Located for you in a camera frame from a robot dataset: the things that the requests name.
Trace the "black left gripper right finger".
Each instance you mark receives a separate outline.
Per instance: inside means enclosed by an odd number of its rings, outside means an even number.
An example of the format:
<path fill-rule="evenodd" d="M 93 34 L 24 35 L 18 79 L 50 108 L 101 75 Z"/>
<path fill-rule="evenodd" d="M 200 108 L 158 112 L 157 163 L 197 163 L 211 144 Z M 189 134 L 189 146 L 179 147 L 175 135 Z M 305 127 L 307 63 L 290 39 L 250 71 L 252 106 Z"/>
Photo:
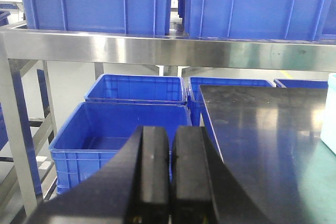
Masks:
<path fill-rule="evenodd" d="M 204 127 L 181 126 L 172 145 L 173 223 L 270 223 L 222 162 Z"/>

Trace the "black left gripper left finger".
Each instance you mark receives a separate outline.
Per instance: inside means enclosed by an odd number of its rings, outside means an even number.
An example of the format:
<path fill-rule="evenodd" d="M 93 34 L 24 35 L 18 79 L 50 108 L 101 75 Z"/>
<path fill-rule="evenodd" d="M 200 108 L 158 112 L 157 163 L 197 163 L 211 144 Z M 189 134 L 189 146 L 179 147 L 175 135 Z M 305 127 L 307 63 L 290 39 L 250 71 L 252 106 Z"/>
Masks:
<path fill-rule="evenodd" d="M 166 130 L 139 126 L 100 170 L 41 203 L 27 223 L 168 223 Z"/>

